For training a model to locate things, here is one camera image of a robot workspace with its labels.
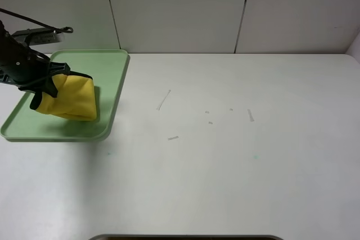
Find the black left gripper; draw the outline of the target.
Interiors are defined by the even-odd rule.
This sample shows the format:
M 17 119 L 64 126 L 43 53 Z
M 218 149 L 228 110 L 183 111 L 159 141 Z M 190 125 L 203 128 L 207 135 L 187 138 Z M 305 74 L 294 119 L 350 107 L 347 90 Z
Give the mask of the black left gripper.
M 70 75 L 67 63 L 50 59 L 17 42 L 1 24 L 1 83 L 11 84 L 21 91 L 44 92 L 57 97 L 58 90 L 51 76 Z

